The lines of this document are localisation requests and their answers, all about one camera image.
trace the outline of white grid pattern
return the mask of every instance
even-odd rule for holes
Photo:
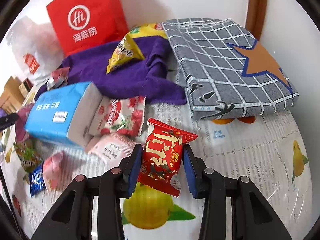
[[[168,39],[170,41],[170,44],[172,46],[172,49],[175,53],[175,56],[179,62],[179,67],[180,67],[180,70],[182,71],[184,77],[186,78],[186,76],[188,75],[188,73],[185,72],[184,68],[181,66],[183,63],[182,61],[194,61],[194,62],[197,62],[201,65],[202,67],[202,70],[204,71],[204,74],[206,75],[206,78],[196,78],[196,77],[191,77],[189,80],[188,80],[188,86],[190,86],[190,83],[193,81],[193,80],[196,80],[197,82],[210,82],[212,88],[213,88],[213,91],[215,92],[215,95],[217,97],[217,99],[219,101],[221,101],[221,96],[219,94],[219,90],[217,89],[216,85],[215,84],[227,84],[227,85],[230,85],[233,90],[237,93],[237,95],[239,96],[239,98],[241,99],[241,103],[236,103],[234,104],[235,105],[235,109],[236,108],[243,108],[243,114],[241,117],[244,117],[247,113],[247,108],[248,107],[252,107],[252,106],[261,106],[261,112],[260,112],[260,115],[263,114],[265,112],[265,107],[264,106],[272,106],[273,109],[274,109],[274,112],[276,111],[276,104],[279,103],[279,102],[284,102],[284,109],[287,107],[286,105],[286,100],[287,99],[290,99],[292,98],[292,103],[291,103],[291,106],[293,105],[294,101],[293,101],[293,98],[295,96],[298,96],[298,93],[294,93],[293,95],[288,95],[288,96],[285,96],[283,91],[280,89],[280,87],[277,85],[277,79],[274,79],[272,78],[270,75],[266,74],[266,76],[270,79],[270,81],[267,81],[267,82],[259,82],[258,79],[256,77],[253,77],[254,81],[257,83],[256,85],[249,85],[249,84],[246,84],[246,82],[244,81],[244,79],[242,78],[242,75],[239,73],[241,72],[242,73],[242,69],[236,69],[233,67],[233,65],[228,61],[228,59],[232,59],[232,60],[238,60],[238,62],[244,66],[244,63],[241,61],[241,60],[245,60],[244,57],[237,57],[237,55],[234,53],[234,49],[229,47],[228,45],[225,44],[225,40],[233,40],[233,43],[235,45],[240,45],[236,38],[237,37],[244,37],[246,42],[247,42],[247,48],[251,48],[252,45],[250,44],[249,40],[247,37],[251,37],[252,39],[255,39],[253,35],[251,34],[246,34],[242,31],[242,29],[240,28],[240,26],[238,24],[236,24],[235,22],[233,22],[231,19],[226,19],[226,20],[203,20],[203,21],[192,21],[192,19],[190,18],[189,21],[185,21],[186,19],[183,19],[182,22],[179,22],[179,19],[177,20],[176,23],[171,23],[171,22],[165,22],[163,23],[163,26],[164,26],[164,30],[167,32],[168,30],[172,30],[172,31],[179,31],[181,35],[168,35]],[[240,34],[239,35],[232,35],[230,30],[228,29],[229,27],[231,26],[236,26],[237,29],[240,31]],[[225,30],[228,35],[230,37],[227,37],[227,38],[221,38],[219,36],[219,34],[217,33],[217,31],[219,30]],[[204,33],[206,32],[214,32],[215,35],[217,36],[216,39],[209,39],[207,38]],[[192,33],[200,33],[205,39],[196,39],[196,38],[193,38],[190,34]],[[179,37],[179,38],[183,38],[184,41],[186,42],[186,44],[188,45],[184,45],[184,44],[176,44],[176,45],[173,45],[173,42],[172,42],[172,38],[174,37]],[[209,44],[211,44],[212,46],[209,47],[209,46],[202,46],[199,41],[207,41]],[[225,47],[216,47],[212,41],[220,41],[222,44],[225,45]],[[194,50],[192,47],[191,47],[191,44],[196,46],[197,48],[199,48],[202,52],[200,52],[200,50]],[[178,55],[177,54],[177,51],[179,51],[179,47],[187,47],[188,49],[191,49],[191,51],[193,52],[194,54],[194,57],[195,58],[189,58],[189,57],[181,57],[183,55]],[[210,49],[216,49],[215,51],[218,52],[219,56],[216,56],[216,55],[210,55],[207,53],[207,51],[205,50],[205,48],[210,48]],[[225,49],[225,50],[228,50],[232,55],[233,57],[225,57],[221,52],[220,50],[222,49]],[[204,56],[207,56],[207,58],[209,58],[212,62],[212,65],[207,65],[207,64],[204,64],[203,62],[201,62],[201,60],[199,59],[199,57],[197,56],[197,54],[201,54],[201,55],[204,55]],[[228,67],[221,67],[219,66],[215,61],[214,59],[212,58],[221,58],[221,59],[224,59],[225,62],[228,64],[229,68]],[[223,77],[227,80],[227,81],[218,81],[218,80],[215,80],[214,77],[211,77],[210,74],[207,72],[207,70],[204,68],[204,67],[207,67],[207,68],[215,68],[217,70],[219,70],[219,72],[223,75]],[[243,83],[237,83],[237,82],[231,82],[230,79],[228,78],[228,76],[222,71],[222,70],[231,70],[233,71],[236,76],[243,82]],[[270,96],[268,95],[268,93],[266,92],[266,90],[264,89],[264,86],[265,85],[268,85],[268,84],[274,84],[275,87],[279,90],[280,94],[282,95],[281,98],[277,99],[277,100],[272,100],[270,98]],[[247,87],[249,89],[249,91],[253,94],[253,96],[257,99],[257,102],[254,102],[254,103],[248,103],[245,101],[244,97],[241,95],[241,93],[238,91],[238,89],[235,87],[235,86],[244,86],[244,87]],[[252,91],[252,88],[256,88],[256,87],[259,87],[261,88],[261,90],[264,92],[265,96],[268,98],[269,100],[269,103],[266,103],[266,102],[262,102],[259,97]],[[212,105],[212,106],[195,106],[194,103],[193,103],[193,98],[188,98],[188,103],[190,104],[190,110],[191,112],[192,111],[199,111],[199,112],[207,112],[207,111],[215,111],[215,107],[217,105]]]

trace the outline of screw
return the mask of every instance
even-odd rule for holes
[[[241,177],[241,181],[242,181],[243,183],[248,183],[250,180],[249,180],[249,178],[248,178],[247,176],[242,176],[242,177]]]
[[[112,172],[113,174],[119,174],[119,173],[121,172],[121,169],[118,168],[118,167],[115,167],[115,168],[113,168],[113,169],[111,170],[111,172]]]
[[[78,176],[76,176],[76,181],[83,181],[84,180],[84,175],[78,175]]]
[[[204,169],[204,172],[205,172],[206,174],[212,174],[212,173],[214,172],[214,170],[211,169],[211,168],[205,168],[205,169]]]

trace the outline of orange star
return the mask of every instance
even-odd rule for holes
[[[292,93],[292,88],[289,82],[284,77],[282,70],[276,60],[268,53],[268,51],[255,40],[252,48],[246,48],[228,43],[235,51],[246,58],[242,76],[252,77],[269,73]]]

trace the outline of folded towel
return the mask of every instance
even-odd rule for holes
[[[174,19],[163,27],[195,120],[274,113],[297,101],[278,63],[231,19]]]
[[[119,41],[108,42],[66,57],[63,67],[70,67],[68,84],[92,81],[100,92],[109,98],[125,99],[147,97],[148,103],[164,102],[184,105],[186,98],[182,87],[167,80],[166,57],[171,48],[160,36],[134,38],[145,59],[130,62],[106,74],[108,61]],[[46,91],[44,85],[37,98]]]

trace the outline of white circle logo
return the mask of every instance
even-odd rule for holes
[[[69,26],[76,30],[84,29],[90,21],[90,11],[87,6],[76,5],[74,6],[68,14],[68,24]]]

